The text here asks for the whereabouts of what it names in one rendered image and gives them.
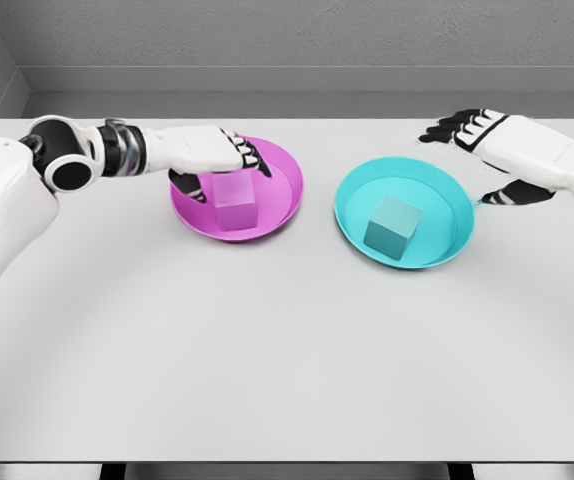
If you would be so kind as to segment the magenta block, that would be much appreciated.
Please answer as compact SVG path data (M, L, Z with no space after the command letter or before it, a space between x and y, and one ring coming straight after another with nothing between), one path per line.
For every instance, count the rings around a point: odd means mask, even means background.
M257 226L258 212L252 173L247 170L212 177L216 220L223 231Z

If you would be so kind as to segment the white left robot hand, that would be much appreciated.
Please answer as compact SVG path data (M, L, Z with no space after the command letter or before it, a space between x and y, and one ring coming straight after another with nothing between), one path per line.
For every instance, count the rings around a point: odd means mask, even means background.
M162 131L171 153L168 177L187 198L204 204L206 194L198 178L206 173L255 169L272 173L257 148L235 132L215 125L169 128Z

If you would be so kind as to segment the cyan plate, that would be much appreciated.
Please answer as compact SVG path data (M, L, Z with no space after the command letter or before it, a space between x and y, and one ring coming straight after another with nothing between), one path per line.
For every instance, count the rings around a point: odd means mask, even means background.
M386 195L424 211L400 260L363 241L369 218ZM337 188L334 213L340 231L356 250L381 264L407 270L452 260L466 248L475 226L474 206L464 188L444 170L406 157L378 158L351 170Z

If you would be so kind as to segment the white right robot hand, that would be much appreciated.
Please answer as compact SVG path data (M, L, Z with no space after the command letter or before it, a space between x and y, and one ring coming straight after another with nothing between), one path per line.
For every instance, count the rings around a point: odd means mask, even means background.
M515 180L484 194L489 205L524 206L559 191L574 195L574 139L536 121L491 109L466 109L441 118L422 143L454 144Z

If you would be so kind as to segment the cyan block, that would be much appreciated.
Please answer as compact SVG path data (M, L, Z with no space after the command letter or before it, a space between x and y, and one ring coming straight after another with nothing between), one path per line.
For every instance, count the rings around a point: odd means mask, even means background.
M400 260L424 216L424 211L386 195L369 218L364 244L381 254Z

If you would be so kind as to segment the magenta plate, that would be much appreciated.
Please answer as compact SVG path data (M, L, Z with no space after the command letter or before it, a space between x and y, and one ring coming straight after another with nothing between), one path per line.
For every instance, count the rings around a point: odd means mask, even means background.
M247 241L275 231L298 209L304 181L294 157L270 141L254 137L248 141L257 148L272 173L272 177L268 178L257 170L245 169L252 173L258 212L257 226L234 231L219 228L212 189L212 177L215 174L207 173L199 176L207 197L204 204L187 198L174 185L170 187L171 204L177 216L194 231L223 241Z

